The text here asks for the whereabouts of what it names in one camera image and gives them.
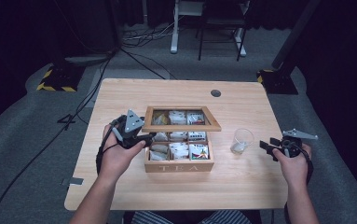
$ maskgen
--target cable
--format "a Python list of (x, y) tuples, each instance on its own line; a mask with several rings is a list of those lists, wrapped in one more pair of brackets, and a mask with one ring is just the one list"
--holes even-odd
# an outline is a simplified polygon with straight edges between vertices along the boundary
[(136, 36), (129, 36), (127, 38), (123, 38), (123, 40), (135, 40), (138, 39), (136, 44), (130, 44), (130, 43), (123, 43), (123, 46), (126, 48), (137, 48), (137, 47), (143, 47), (146, 44), (148, 44), (149, 42), (151, 42), (152, 40), (159, 40), (167, 35), (172, 35), (172, 33), (168, 33), (168, 34), (163, 34), (165, 31), (167, 31), (169, 28), (171, 28), (174, 25), (174, 22), (170, 23), (167, 27), (162, 28), (160, 32), (158, 32), (158, 34), (155, 34), (156, 29), (153, 29), (153, 31), (150, 34), (146, 34), (146, 31), (148, 31), (148, 29), (145, 30), (145, 32), (143, 32), (142, 35), (136, 35)]
[(79, 110), (79, 107), (86, 101), (86, 99), (88, 99), (88, 101), (85, 103), (85, 106), (90, 102), (90, 99), (93, 97), (93, 95), (95, 94), (95, 92), (97, 91), (97, 89), (99, 88), (100, 86), (100, 83), (102, 82), (103, 80), (103, 71), (102, 71), (102, 67), (103, 67), (103, 63), (100, 64), (100, 67), (99, 67), (99, 70), (100, 70), (100, 77), (99, 77), (99, 80), (97, 81), (96, 85), (94, 86), (94, 88), (88, 93), (88, 95), (79, 103), (78, 107), (76, 108), (76, 113), (77, 113), (77, 116), (80, 120), (82, 120), (84, 123), (88, 124), (86, 121), (84, 121), (82, 118), (80, 118), (79, 116), (79, 112), (83, 109), (80, 109)]
[(156, 62), (155, 60), (151, 59), (151, 58), (148, 58), (148, 57), (145, 57), (144, 55), (141, 55), (141, 54), (136, 54), (136, 53), (132, 53), (132, 52), (127, 52), (126, 53), (129, 53), (129, 54), (132, 54), (132, 55), (136, 55), (136, 56), (140, 56), (140, 57), (143, 57), (147, 60), (150, 60), (152, 62), (154, 62), (155, 64), (159, 65), (160, 67), (162, 67), (166, 72), (168, 72), (170, 74), (170, 76), (172, 76), (175, 80), (178, 80), (178, 78), (176, 78), (166, 67), (164, 67), (163, 65), (161, 65), (160, 63)]
[(161, 77), (162, 79), (166, 79), (165, 77), (161, 76), (159, 73), (155, 72), (154, 70), (150, 69), (149, 67), (147, 67), (145, 64), (141, 63), (140, 61), (138, 61), (136, 58), (134, 58), (130, 53), (128, 53), (126, 50), (121, 49), (123, 52), (125, 52), (127, 55), (129, 55), (129, 57), (131, 57), (135, 62), (139, 63), (140, 65), (142, 65), (144, 68), (146, 68), (147, 70), (149, 70), (150, 72), (152, 72), (153, 74), (157, 75), (158, 77)]
[(312, 161), (309, 158), (309, 154), (307, 153), (306, 150), (304, 150), (303, 148), (301, 148), (301, 147), (299, 147), (297, 145), (293, 145), (293, 146), (296, 147), (297, 149), (299, 149), (299, 151), (306, 158), (306, 162), (307, 162), (307, 166), (308, 166), (308, 170), (307, 170), (307, 184), (308, 184), (309, 181), (311, 180), (312, 172), (314, 171), (314, 165), (312, 164)]
[[(100, 75), (100, 79), (97, 83), (99, 85), (101, 83), (100, 80), (103, 79), (103, 73), (105, 71), (106, 66), (109, 64), (111, 61), (112, 57), (108, 59), (107, 63), (105, 64), (103, 68), (103, 72)], [(86, 103), (84, 103), (78, 110), (76, 109), (76, 113), (69, 118), (67, 123), (53, 136), (53, 138), (21, 169), (21, 171), (13, 178), (13, 180), (9, 183), (7, 188), (4, 190), (3, 194), (0, 196), (0, 203), (3, 201), (4, 197), (7, 195), (7, 192), (10, 190), (10, 188), (13, 186), (13, 184), (19, 179), (19, 177), (24, 173), (24, 171), (27, 170), (27, 168), (56, 140), (56, 138), (64, 131), (64, 129), (71, 123), (71, 121), (79, 114), (79, 112), (86, 106), (86, 104), (90, 101), (91, 97), (87, 100)]]

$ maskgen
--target chair leg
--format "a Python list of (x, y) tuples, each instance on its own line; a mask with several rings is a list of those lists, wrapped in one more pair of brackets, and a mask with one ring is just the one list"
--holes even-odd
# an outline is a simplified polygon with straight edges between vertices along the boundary
[(241, 37), (241, 43), (240, 43), (240, 47), (239, 47), (239, 54), (237, 55), (237, 62), (240, 59), (240, 55), (241, 55), (241, 50), (242, 50), (242, 46), (244, 45), (244, 37), (245, 37), (245, 33), (247, 32), (246, 28), (242, 28), (242, 37)]
[(201, 26), (200, 28), (200, 48), (199, 48), (199, 61), (201, 60), (201, 50), (202, 50), (202, 41), (204, 37), (204, 27)]

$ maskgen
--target person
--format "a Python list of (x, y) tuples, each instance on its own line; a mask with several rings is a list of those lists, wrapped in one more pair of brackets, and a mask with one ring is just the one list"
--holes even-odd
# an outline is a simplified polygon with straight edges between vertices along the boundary
[[(104, 127), (103, 137), (110, 128), (110, 125)], [(104, 149), (110, 148), (103, 154), (101, 171), (70, 223), (107, 223), (117, 181), (144, 145), (145, 141), (141, 141), (134, 147), (125, 149), (117, 145), (113, 133), (108, 136)], [(303, 144), (303, 149), (311, 156), (309, 146)], [(273, 153), (281, 163), (282, 174), (288, 184), (287, 206), (291, 222), (319, 223), (307, 189), (308, 166), (304, 156), (300, 154), (295, 158), (287, 158), (277, 149)]]

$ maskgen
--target chair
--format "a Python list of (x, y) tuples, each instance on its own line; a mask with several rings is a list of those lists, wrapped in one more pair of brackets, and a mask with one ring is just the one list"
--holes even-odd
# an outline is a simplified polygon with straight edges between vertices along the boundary
[[(240, 52), (244, 42), (246, 33), (245, 24), (245, 6), (241, 4), (240, 0), (206, 0), (203, 4), (203, 9), (200, 17), (199, 29), (196, 33), (198, 37), (200, 30), (200, 45), (199, 45), (199, 61), (201, 60), (201, 51), (204, 42), (204, 30), (205, 29), (218, 29), (218, 30), (234, 30), (231, 38), (234, 39), (234, 35), (241, 28), (242, 37), (239, 47), (239, 54), (237, 55), (237, 61), (240, 58)], [(213, 43), (226, 43), (226, 41), (212, 41)]]

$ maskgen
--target dark background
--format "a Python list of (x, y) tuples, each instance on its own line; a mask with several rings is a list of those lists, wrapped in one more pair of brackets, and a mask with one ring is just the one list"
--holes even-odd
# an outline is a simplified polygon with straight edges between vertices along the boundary
[[(27, 78), (46, 63), (116, 48), (117, 20), (144, 22), (141, 0), (119, 1), (119, 15), (116, 2), (0, 0), (0, 114), (26, 94)], [(253, 1), (249, 28), (294, 28), (308, 2)], [(173, 0), (148, 0), (148, 24), (172, 21), (172, 9)], [(315, 111), (357, 179), (357, 1), (321, 1), (284, 66), (297, 66), (305, 76)]]

